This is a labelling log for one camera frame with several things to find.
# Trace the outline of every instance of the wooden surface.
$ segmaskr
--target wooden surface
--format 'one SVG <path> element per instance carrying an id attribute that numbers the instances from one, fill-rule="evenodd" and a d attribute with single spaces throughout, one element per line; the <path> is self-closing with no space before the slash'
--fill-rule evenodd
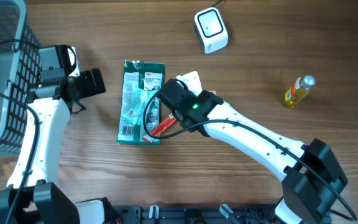
<path id="1" fill-rule="evenodd" d="M 282 196 L 267 169 L 198 133 L 161 146 L 116 144 L 124 60 L 144 60 L 165 62 L 166 80 L 196 70 L 204 89 L 246 117 L 289 138 L 328 143 L 349 179 L 342 196 L 358 214 L 358 1 L 227 1 L 219 10 L 229 44 L 205 55 L 193 18 L 211 3 L 29 6 L 42 43 L 74 45 L 81 69 L 100 67 L 107 88 L 70 118 L 61 189 L 75 202 L 108 197 L 144 206 L 275 203 Z M 284 108 L 284 92 L 306 74 L 315 75 L 316 88 L 296 109 Z M 0 158 L 0 189 L 16 159 Z M 345 212 L 339 203 L 334 208 Z"/>

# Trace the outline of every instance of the white cube device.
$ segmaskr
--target white cube device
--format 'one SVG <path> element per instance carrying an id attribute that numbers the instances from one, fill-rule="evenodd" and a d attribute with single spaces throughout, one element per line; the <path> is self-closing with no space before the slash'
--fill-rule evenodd
<path id="1" fill-rule="evenodd" d="M 229 40 L 222 17 L 215 7 L 197 12 L 194 17 L 194 30 L 206 54 L 223 48 Z"/>

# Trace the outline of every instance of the bottle label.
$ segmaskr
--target bottle label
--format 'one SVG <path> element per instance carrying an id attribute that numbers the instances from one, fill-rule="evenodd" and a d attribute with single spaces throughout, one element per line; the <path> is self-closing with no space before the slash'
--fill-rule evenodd
<path id="1" fill-rule="evenodd" d="M 299 81 L 301 80 L 301 77 L 299 77 L 295 84 L 293 86 L 291 86 L 291 88 L 285 93 L 284 95 L 284 99 L 285 101 L 288 101 L 291 99 L 291 97 L 295 94 L 295 90 L 299 89 Z"/>

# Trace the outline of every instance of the basket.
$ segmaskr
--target basket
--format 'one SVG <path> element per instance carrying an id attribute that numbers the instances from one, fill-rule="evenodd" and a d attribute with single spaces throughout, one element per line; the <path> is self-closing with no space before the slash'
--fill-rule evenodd
<path id="1" fill-rule="evenodd" d="M 0 41 L 20 39 L 40 45 L 27 22 L 23 0 L 0 1 Z M 37 50 L 25 44 L 0 46 L 0 92 L 21 102 L 41 69 Z M 23 143 L 27 110 L 0 97 L 0 156 L 18 156 Z"/>

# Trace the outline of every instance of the bottle cap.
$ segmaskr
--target bottle cap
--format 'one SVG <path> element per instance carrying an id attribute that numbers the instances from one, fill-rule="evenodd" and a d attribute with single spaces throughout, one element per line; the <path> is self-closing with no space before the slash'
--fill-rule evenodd
<path id="1" fill-rule="evenodd" d="M 314 84 L 316 84 L 316 80 L 312 75 L 307 75 L 304 78 L 302 78 L 301 85 L 304 86 L 305 88 L 310 88 Z"/>

